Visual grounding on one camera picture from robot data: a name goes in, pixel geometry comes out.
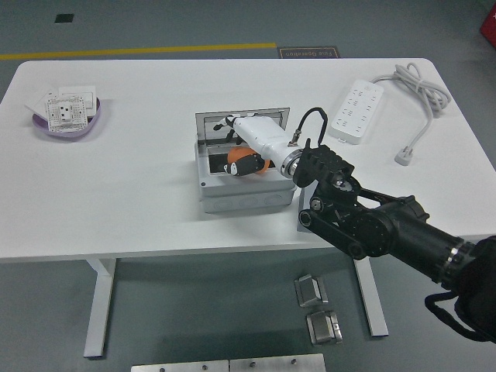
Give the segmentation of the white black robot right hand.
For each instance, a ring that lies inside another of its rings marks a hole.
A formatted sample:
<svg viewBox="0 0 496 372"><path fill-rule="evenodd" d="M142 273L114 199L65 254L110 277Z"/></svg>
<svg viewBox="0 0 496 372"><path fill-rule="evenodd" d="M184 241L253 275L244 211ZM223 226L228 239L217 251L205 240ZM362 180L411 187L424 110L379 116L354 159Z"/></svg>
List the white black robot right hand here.
<svg viewBox="0 0 496 372"><path fill-rule="evenodd" d="M214 125L214 130L230 127L249 148L271 160L276 169L286 178L295 173L302 149L271 117L252 115L247 117L226 116Z"/></svg>

